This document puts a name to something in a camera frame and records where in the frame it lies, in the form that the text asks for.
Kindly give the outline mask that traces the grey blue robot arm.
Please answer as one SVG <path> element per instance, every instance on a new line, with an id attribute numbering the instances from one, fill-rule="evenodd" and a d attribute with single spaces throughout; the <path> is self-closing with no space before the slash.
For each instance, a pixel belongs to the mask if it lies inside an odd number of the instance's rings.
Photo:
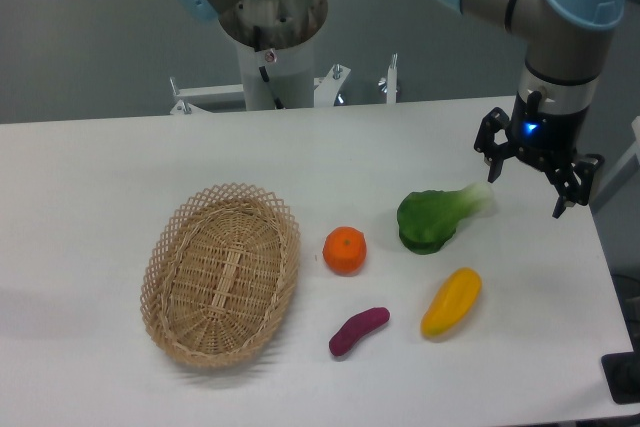
<path id="1" fill-rule="evenodd" d="M 216 21 L 236 44 L 250 110 L 330 105 L 339 85 L 316 83 L 312 40 L 327 0 L 178 0 L 195 18 Z M 503 27 L 528 47 L 514 108 L 494 109 L 474 147 L 489 179 L 517 158 L 543 172 L 558 194 L 555 213 L 589 202 L 602 158 L 576 149 L 625 0 L 438 0 Z"/>

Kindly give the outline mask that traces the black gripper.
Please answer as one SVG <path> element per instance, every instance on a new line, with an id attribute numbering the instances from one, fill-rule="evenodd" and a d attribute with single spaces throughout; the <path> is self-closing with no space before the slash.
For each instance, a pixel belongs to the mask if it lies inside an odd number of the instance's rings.
<path id="1" fill-rule="evenodd" d="M 548 180 L 558 194 L 552 216 L 559 218 L 569 207 L 589 204 L 605 158 L 577 153 L 587 108 L 566 115 L 546 113 L 541 110 L 541 95 L 535 92 L 530 96 L 532 103 L 516 95 L 511 119 L 501 108 L 493 108 L 481 120 L 474 150 L 484 156 L 489 183 L 499 178 L 504 161 L 511 155 L 538 170 L 551 170 Z M 500 132 L 507 137 L 501 144 L 496 142 Z"/>

